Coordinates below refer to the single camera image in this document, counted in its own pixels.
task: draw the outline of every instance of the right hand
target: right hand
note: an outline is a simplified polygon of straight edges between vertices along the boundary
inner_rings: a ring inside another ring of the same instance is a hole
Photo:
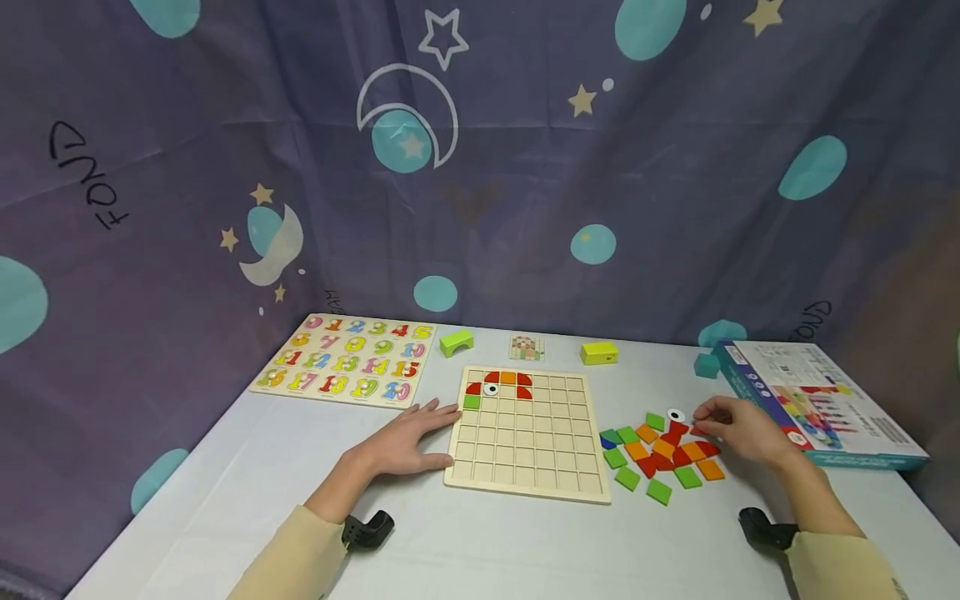
[[[704,433],[722,438],[740,456],[767,467],[780,468],[803,457],[763,409],[749,400],[714,396],[697,407],[693,419]]]

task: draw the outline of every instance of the black clamp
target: black clamp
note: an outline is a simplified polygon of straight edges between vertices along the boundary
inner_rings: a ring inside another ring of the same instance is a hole
[[[756,507],[740,511],[739,520],[749,543],[780,552],[785,552],[793,544],[793,537],[800,532],[800,528],[793,523],[771,523],[766,513]]]
[[[368,522],[363,523],[353,515],[344,521],[344,534],[341,540],[347,550],[354,547],[364,550],[376,550],[394,531],[394,519],[384,511],[377,511]]]

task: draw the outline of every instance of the fabric backdrop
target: fabric backdrop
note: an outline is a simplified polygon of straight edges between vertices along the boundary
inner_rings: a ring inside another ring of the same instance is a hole
[[[0,5],[0,584],[59,597],[308,311],[815,341],[960,535],[960,4]]]

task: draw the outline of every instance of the square grid slot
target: square grid slot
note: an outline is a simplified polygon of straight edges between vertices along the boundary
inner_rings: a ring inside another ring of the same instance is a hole
[[[485,381],[490,373],[468,368],[462,388]],[[508,383],[500,377],[497,393],[485,392],[480,410],[465,411],[464,417],[471,417],[461,418],[455,429],[455,462],[447,472],[448,483],[516,486],[521,493],[552,497],[567,492],[574,499],[609,494],[591,433],[584,379],[532,374],[529,400],[518,398],[516,376],[506,377]]]

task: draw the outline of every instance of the beige sleeve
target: beige sleeve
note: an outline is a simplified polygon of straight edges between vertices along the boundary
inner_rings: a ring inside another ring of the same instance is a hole
[[[343,534],[343,525],[298,506],[244,571],[228,600],[323,598],[347,555]]]
[[[908,600],[893,567],[869,540],[801,532],[786,555],[802,600]]]

